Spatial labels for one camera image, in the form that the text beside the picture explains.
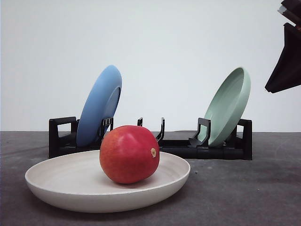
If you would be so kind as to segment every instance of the green plate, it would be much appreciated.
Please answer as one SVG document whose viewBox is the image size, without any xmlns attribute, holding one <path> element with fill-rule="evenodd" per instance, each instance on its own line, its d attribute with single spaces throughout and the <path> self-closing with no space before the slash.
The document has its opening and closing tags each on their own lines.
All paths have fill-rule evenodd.
<svg viewBox="0 0 301 226">
<path fill-rule="evenodd" d="M 251 80 L 248 72 L 239 67 L 222 83 L 213 97 L 205 119 L 211 120 L 209 146 L 220 146 L 228 138 L 242 116 L 249 99 Z M 201 127 L 200 141 L 206 137 L 206 127 Z"/>
</svg>

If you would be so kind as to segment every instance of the white backdrop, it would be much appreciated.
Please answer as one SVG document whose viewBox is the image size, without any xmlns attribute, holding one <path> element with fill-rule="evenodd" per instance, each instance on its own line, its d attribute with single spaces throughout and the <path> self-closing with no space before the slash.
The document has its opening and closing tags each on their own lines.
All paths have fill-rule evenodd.
<svg viewBox="0 0 301 226">
<path fill-rule="evenodd" d="M 300 132 L 301 87 L 265 91 L 284 44 L 280 0 L 2 0 L 1 131 L 47 131 L 80 117 L 99 73 L 116 65 L 115 127 L 196 129 L 236 67 L 252 80 L 254 131 Z"/>
</svg>

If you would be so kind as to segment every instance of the white bowl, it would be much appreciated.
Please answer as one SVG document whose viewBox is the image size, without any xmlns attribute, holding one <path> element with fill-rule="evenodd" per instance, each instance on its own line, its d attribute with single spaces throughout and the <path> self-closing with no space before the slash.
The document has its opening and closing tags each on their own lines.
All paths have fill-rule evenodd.
<svg viewBox="0 0 301 226">
<path fill-rule="evenodd" d="M 134 210 L 160 202 L 187 181 L 190 165 L 160 152 L 156 172 L 130 185 L 110 180 L 99 164 L 99 150 L 40 162 L 25 174 L 28 187 L 44 202 L 66 210 L 106 213 Z"/>
</svg>

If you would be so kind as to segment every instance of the black dish rack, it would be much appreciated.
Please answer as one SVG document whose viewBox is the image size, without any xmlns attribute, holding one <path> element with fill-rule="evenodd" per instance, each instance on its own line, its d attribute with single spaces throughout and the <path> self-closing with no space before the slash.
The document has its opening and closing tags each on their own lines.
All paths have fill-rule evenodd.
<svg viewBox="0 0 301 226">
<path fill-rule="evenodd" d="M 105 128 L 110 126 L 113 129 L 113 118 L 103 119 L 99 126 L 99 138 L 94 143 L 86 147 L 76 146 L 76 132 L 80 119 L 76 117 L 57 118 L 49 120 L 49 158 L 62 156 L 65 154 L 92 151 L 100 148 L 101 141 L 105 135 Z M 68 135 L 59 136 L 58 125 L 71 123 L 71 131 Z M 138 126 L 143 125 L 143 119 L 138 119 Z M 208 119 L 198 119 L 197 132 L 188 139 L 164 139 L 165 119 L 161 119 L 161 131 L 156 136 L 160 151 L 171 153 L 186 159 L 242 159 L 252 160 L 252 121 L 241 119 L 239 126 L 243 126 L 242 137 L 237 135 L 237 126 L 220 147 L 209 147 L 208 141 L 211 133 L 211 121 Z M 198 140 L 201 126 L 206 127 L 206 138 Z"/>
</svg>

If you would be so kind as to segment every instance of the gray table surface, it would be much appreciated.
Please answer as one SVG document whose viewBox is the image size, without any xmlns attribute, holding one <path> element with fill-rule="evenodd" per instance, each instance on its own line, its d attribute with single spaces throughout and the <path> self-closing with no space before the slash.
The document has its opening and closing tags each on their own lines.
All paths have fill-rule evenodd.
<svg viewBox="0 0 301 226">
<path fill-rule="evenodd" d="M 254 133 L 252 161 L 190 159 L 176 194 L 109 214 L 61 210 L 36 198 L 24 175 L 47 156 L 47 132 L 1 132 L 1 225 L 301 225 L 301 133 Z"/>
</svg>

